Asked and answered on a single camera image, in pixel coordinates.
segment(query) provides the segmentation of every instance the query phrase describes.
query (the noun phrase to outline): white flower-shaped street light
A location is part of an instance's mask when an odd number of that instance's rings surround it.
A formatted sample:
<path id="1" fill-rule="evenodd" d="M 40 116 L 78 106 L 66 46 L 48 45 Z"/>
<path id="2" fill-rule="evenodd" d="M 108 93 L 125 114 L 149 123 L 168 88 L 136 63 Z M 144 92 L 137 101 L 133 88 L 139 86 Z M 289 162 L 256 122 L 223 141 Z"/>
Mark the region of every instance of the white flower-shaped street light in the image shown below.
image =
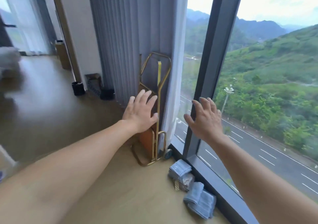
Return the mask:
<path id="1" fill-rule="evenodd" d="M 232 84 L 230 84 L 230 88 L 226 87 L 224 89 L 224 91 L 226 92 L 226 98 L 225 98 L 221 113 L 223 113 L 223 111 L 224 111 L 224 108 L 225 108 L 225 105 L 226 105 L 226 102 L 227 102 L 227 99 L 228 99 L 229 95 L 234 93 L 234 89 L 232 88 Z"/>

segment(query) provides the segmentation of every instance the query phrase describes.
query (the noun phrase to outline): forearm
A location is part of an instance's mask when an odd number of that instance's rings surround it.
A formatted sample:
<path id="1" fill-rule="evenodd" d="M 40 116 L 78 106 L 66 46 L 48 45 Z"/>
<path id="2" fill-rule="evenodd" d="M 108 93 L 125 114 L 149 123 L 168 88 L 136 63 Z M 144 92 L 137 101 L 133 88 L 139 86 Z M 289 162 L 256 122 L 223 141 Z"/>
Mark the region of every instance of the forearm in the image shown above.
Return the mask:
<path id="1" fill-rule="evenodd" d="M 209 142 L 260 224 L 317 223 L 316 203 L 234 144 Z"/>
<path id="2" fill-rule="evenodd" d="M 2 221 L 58 222 L 133 134 L 134 126 L 121 120 L 50 154 L 13 176 L 0 187 Z M 24 216 L 23 220 L 19 220 L 19 216 Z M 37 222 L 34 222 L 35 216 L 38 217 Z"/>

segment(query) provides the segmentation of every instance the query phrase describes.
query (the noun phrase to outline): stack of towels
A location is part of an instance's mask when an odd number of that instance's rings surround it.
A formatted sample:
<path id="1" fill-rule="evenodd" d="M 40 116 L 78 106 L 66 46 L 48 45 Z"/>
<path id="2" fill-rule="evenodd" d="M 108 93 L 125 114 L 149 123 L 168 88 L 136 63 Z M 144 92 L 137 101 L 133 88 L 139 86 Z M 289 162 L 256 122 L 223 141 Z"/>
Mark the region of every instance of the stack of towels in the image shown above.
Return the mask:
<path id="1" fill-rule="evenodd" d="M 216 196 L 208 193 L 203 189 L 204 185 L 201 182 L 194 182 L 183 202 L 192 210 L 204 219 L 213 217 L 213 210 L 216 203 Z"/>
<path id="2" fill-rule="evenodd" d="M 190 173 L 190 171 L 191 166 L 180 159 L 170 166 L 168 176 L 171 177 L 175 183 L 179 182 L 179 188 L 187 192 L 194 182 L 194 176 Z"/>

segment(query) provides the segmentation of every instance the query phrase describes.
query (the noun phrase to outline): window sill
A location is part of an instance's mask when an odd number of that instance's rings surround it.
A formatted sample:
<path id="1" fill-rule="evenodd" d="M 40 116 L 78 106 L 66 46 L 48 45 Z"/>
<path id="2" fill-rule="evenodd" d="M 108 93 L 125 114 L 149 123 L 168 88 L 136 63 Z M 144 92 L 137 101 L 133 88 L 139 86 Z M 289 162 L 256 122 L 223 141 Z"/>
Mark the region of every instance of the window sill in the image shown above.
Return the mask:
<path id="1" fill-rule="evenodd" d="M 170 148 L 173 157 L 182 158 L 184 144 L 173 136 Z M 212 171 L 197 155 L 187 159 L 192 167 L 196 181 L 202 182 L 205 188 L 217 197 L 216 206 L 231 223 L 258 224 L 243 199 L 237 195 L 214 171 Z"/>

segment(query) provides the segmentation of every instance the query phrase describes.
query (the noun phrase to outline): person's left arm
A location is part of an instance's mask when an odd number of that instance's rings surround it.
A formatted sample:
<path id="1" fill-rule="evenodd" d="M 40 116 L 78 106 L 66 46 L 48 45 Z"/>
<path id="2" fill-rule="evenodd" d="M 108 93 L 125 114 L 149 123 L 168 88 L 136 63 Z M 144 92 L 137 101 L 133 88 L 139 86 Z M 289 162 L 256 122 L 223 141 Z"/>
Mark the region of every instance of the person's left arm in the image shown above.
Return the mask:
<path id="1" fill-rule="evenodd" d="M 0 185 L 2 223 L 58 223 L 88 190 L 130 137 L 158 121 L 157 99 L 142 90 L 131 97 L 123 119 L 35 162 Z"/>

